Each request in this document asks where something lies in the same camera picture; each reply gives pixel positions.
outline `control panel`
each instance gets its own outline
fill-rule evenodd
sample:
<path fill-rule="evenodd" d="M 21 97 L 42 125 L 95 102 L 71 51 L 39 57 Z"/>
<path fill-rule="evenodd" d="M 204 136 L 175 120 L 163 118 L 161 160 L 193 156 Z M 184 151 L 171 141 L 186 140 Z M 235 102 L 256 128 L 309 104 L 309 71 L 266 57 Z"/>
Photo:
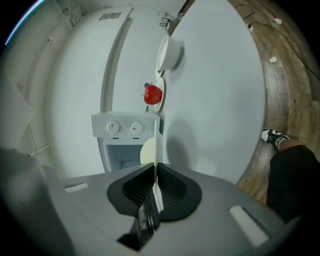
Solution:
<path fill-rule="evenodd" d="M 106 112 L 91 116 L 93 136 L 103 138 L 108 145 L 142 145 L 155 135 L 160 117 L 142 112 Z"/>

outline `black sneaker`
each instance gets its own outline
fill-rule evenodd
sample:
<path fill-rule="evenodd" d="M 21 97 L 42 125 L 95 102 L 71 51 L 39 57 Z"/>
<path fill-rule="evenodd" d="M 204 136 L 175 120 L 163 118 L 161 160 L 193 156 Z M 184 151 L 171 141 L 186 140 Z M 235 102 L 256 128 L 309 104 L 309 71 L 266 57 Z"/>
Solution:
<path fill-rule="evenodd" d="M 280 150 L 280 142 L 289 139 L 289 137 L 274 129 L 266 128 L 262 130 L 261 139 Z"/>

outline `white plate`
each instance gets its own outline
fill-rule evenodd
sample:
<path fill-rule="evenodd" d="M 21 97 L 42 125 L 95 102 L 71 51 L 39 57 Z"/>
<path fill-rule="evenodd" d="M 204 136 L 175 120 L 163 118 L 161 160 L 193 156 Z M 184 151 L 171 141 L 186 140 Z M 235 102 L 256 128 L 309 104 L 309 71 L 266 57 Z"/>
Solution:
<path fill-rule="evenodd" d="M 164 96 L 165 96 L 165 81 L 162 77 L 159 78 L 159 80 L 156 82 L 156 87 L 159 87 L 160 90 L 162 91 L 162 98 L 161 101 L 157 104 L 154 105 L 154 110 L 155 112 L 159 112 L 162 106 L 162 102 L 164 101 Z"/>
<path fill-rule="evenodd" d="M 159 73 L 158 70 L 155 69 L 155 78 L 158 80 L 162 76 L 163 73 L 164 73 L 163 70 L 161 70 L 161 72 Z"/>

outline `gray table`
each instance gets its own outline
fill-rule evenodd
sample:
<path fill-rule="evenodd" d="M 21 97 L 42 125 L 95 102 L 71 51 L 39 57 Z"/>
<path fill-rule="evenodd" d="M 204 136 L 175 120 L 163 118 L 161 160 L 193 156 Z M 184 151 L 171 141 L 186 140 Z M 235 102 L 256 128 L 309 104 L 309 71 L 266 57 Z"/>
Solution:
<path fill-rule="evenodd" d="M 227 0 L 197 0 L 174 31 L 178 66 L 164 74 L 164 163 L 237 183 L 265 113 L 261 60 Z"/>

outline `white bowl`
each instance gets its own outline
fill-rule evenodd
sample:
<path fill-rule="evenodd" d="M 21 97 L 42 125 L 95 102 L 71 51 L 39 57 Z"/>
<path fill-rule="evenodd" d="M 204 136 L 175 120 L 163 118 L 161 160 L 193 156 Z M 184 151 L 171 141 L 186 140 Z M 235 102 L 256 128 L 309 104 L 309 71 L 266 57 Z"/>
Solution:
<path fill-rule="evenodd" d="M 158 57 L 156 59 L 157 70 L 170 70 L 178 61 L 180 53 L 179 44 L 169 35 L 165 35 L 161 41 Z"/>

